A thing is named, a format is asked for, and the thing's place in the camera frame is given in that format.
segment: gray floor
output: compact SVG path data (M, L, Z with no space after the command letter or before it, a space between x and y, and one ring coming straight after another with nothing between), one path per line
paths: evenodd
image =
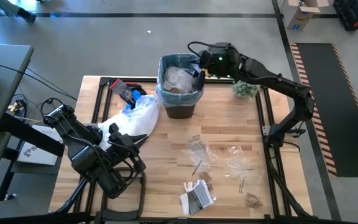
M273 13L270 0L51 0L42 5L35 0L14 2L38 12ZM334 10L327 7L323 12L332 14ZM287 35L290 42L336 44L358 96L358 31L344 31L337 19L313 19L305 30L288 30ZM28 26L20 18L0 17L0 44L32 45L35 52L29 67L74 96L78 96L83 75L156 76L159 57L187 52L186 45L192 40L232 42L271 71L291 78L275 19L38 18ZM75 104L28 78L22 80L21 86L35 103L54 96ZM30 117L39 119L39 112L33 110ZM300 145L314 214L330 218L306 135ZM6 167L7 161L1 161L0 182ZM56 174L16 175L11 191L19 197L0 202L0 217L45 213L55 178ZM358 179L331 178L331 183L342 219L358 222Z

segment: succulent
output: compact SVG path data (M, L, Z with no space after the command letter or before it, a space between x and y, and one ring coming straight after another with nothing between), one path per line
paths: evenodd
M251 85L246 82L238 81L231 88L234 95L239 98L246 99L255 97L260 89L260 85Z

